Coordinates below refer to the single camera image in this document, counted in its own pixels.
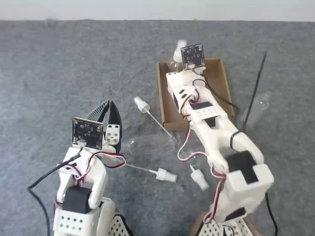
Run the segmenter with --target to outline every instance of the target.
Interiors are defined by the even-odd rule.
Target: white bottle cap
[[[138,106],[138,109],[142,112],[142,113],[146,113],[149,111],[150,106],[148,103],[146,103],[145,101],[143,101],[140,97],[135,96],[133,99],[134,103]]]
[[[155,172],[155,174],[157,175],[156,179],[162,180],[162,181],[166,180],[166,181],[175,183],[177,179],[177,175],[172,174],[162,168],[159,168],[158,171]]]
[[[192,169],[192,173],[190,176],[193,179],[193,181],[195,181],[199,185],[201,190],[204,191],[207,188],[209,188],[209,184],[205,180],[201,170],[195,170],[192,166],[190,166],[190,168]]]
[[[175,62],[183,62],[181,48],[183,48],[185,46],[187,46],[186,40],[178,40],[177,41],[177,48],[176,48],[176,50],[174,52],[174,56],[173,56],[173,59]]]

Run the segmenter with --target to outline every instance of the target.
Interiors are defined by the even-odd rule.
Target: black cable
[[[221,101],[225,102],[226,104],[232,106],[232,107],[236,110],[235,116],[237,116],[238,113],[239,113],[239,111],[240,111],[239,107],[236,106],[235,104],[233,104],[233,103],[227,101],[225,98],[221,97],[220,95],[218,95],[217,92],[209,85],[208,80],[207,80],[207,77],[206,77],[204,74],[200,74],[200,75],[201,75],[203,78],[205,78],[205,80],[195,79],[195,80],[193,80],[192,85],[194,85],[194,82],[195,82],[195,81],[202,81],[202,82],[204,82],[205,85],[206,85],[206,87],[208,87],[208,89],[209,89],[216,97],[218,97],[218,99],[220,99]]]
[[[223,225],[223,226],[229,227],[229,228],[232,230],[232,232],[233,232],[233,236],[235,235],[233,227],[231,227],[231,226],[229,226],[229,225]]]
[[[80,152],[82,151],[83,147],[80,148],[80,151],[73,157],[71,157],[69,160],[60,163],[58,166],[55,168],[51,169],[48,171],[46,174],[44,174],[42,177],[40,177],[38,180],[36,180],[33,184],[27,187],[28,192],[36,199],[36,201],[39,203],[40,207],[42,208],[44,214],[45,214],[45,219],[46,219],[46,227],[47,227],[47,236],[50,236],[50,223],[49,223],[49,216],[47,209],[40,199],[39,196],[37,196],[33,191],[32,188],[36,187],[43,179],[45,179],[47,176],[49,176],[51,173],[55,172],[56,170],[60,169],[61,167],[64,167],[65,165],[69,164],[70,162],[74,161],[75,159],[80,157]]]
[[[243,123],[243,132],[245,132],[247,121],[248,121],[248,118],[249,118],[250,113],[251,113],[252,104],[253,104],[253,101],[254,101],[256,93],[257,93],[258,84],[259,84],[259,80],[260,80],[260,77],[261,77],[262,69],[264,67],[264,63],[266,61],[266,57],[267,57],[267,52],[264,53],[264,57],[262,59],[261,65],[260,65],[260,70],[259,70],[258,75],[257,75],[255,88],[254,88],[254,91],[252,93],[251,103],[250,103],[250,106],[249,106],[247,114],[246,114],[246,118],[245,118],[244,123]],[[274,218],[274,216],[272,214],[272,211],[271,211],[271,207],[270,207],[270,203],[269,203],[269,197],[268,197],[268,192],[265,193],[265,199],[266,199],[266,204],[267,204],[267,208],[268,208],[268,212],[269,212],[270,218],[271,218],[271,220],[272,220],[272,222],[274,224],[274,227],[275,227],[275,236],[277,236],[278,235],[278,225],[277,225],[277,222],[276,222],[276,220],[275,220],[275,218]]]
[[[252,93],[251,103],[250,103],[250,106],[248,108],[248,111],[247,111],[247,114],[246,114],[246,117],[245,117],[245,120],[244,120],[244,123],[243,123],[243,128],[242,128],[243,132],[245,132],[246,124],[247,124],[248,118],[249,118],[250,113],[251,113],[252,104],[254,102],[254,98],[255,98],[256,93],[257,93],[258,84],[259,84],[259,81],[260,81],[260,76],[261,76],[262,69],[264,68],[266,57],[267,57],[267,52],[264,53],[264,57],[262,59],[261,65],[260,65],[260,70],[259,70],[258,75],[257,75],[257,80],[256,80],[254,92]]]
[[[269,197],[268,197],[268,192],[265,193],[265,199],[266,199],[266,204],[267,204],[267,208],[268,208],[268,212],[269,212],[269,215],[270,215],[270,218],[272,220],[272,223],[274,223],[274,226],[275,226],[275,236],[278,235],[278,225],[277,225],[277,222],[274,218],[274,215],[272,214],[272,211],[271,211],[271,207],[270,207],[270,203],[269,203]]]

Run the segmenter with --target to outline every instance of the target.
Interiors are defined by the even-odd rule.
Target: circuit board
[[[184,70],[205,66],[202,44],[181,48]]]
[[[88,148],[102,149],[103,123],[82,119],[72,119],[72,143],[82,142]]]

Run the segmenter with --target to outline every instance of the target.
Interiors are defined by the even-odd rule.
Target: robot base
[[[255,236],[243,219],[231,220],[224,224],[200,225],[196,236]]]

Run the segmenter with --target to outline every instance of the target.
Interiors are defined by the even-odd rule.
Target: white wall
[[[0,0],[0,19],[315,21],[315,0]]]

